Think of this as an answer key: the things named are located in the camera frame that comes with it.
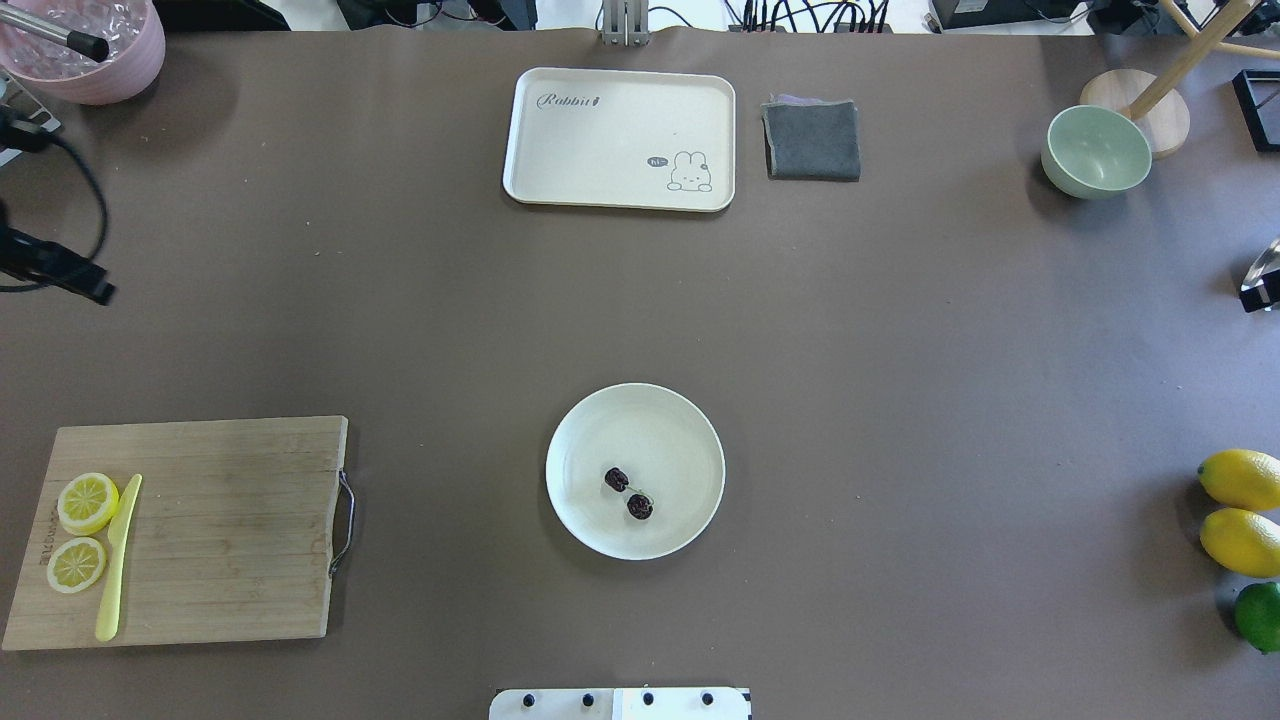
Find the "wooden cutting board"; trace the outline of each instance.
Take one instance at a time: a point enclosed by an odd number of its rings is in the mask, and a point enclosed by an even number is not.
[[[342,416],[59,429],[3,648],[324,637],[346,448]],[[45,579],[50,553],[72,538],[58,493],[90,471],[122,492],[143,477],[109,643],[93,638],[105,579],[76,594]],[[95,537],[110,562],[106,528]]]

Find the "yellow knife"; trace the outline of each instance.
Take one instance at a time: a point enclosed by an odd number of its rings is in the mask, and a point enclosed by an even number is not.
[[[93,637],[106,642],[120,629],[120,584],[124,582],[124,542],[129,539],[129,520],[133,518],[133,505],[138,500],[142,475],[133,475],[124,493],[120,507],[106,528],[106,541],[111,543],[111,560],[106,566],[106,587],[102,589],[102,602],[97,606],[97,628]]]

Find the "green lime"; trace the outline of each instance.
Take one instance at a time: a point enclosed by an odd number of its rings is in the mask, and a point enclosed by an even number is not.
[[[1240,591],[1235,626],[1263,653],[1280,651],[1280,583],[1254,583]]]

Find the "yellow lemon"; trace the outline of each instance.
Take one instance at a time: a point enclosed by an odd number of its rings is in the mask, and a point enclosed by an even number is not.
[[[84,473],[58,495],[58,520],[73,536],[91,536],[111,521],[120,491],[102,473]]]
[[[1280,575],[1280,525],[1257,512],[1225,507],[1204,518],[1201,544],[1228,570],[1251,578]]]
[[[1261,512],[1280,507],[1280,460],[1254,450],[1224,450],[1201,462],[1204,492],[1222,505]]]
[[[61,593],[79,592],[92,585],[106,568],[106,548],[93,538],[73,538],[54,551],[45,577]]]

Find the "lemon slice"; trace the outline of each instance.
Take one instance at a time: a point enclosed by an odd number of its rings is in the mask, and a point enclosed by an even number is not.
[[[106,548],[93,538],[73,538],[54,551],[45,575],[49,585],[61,593],[79,592],[102,577]]]
[[[58,519],[73,536],[93,534],[111,520],[120,505],[120,491],[102,473],[84,473],[58,495]]]

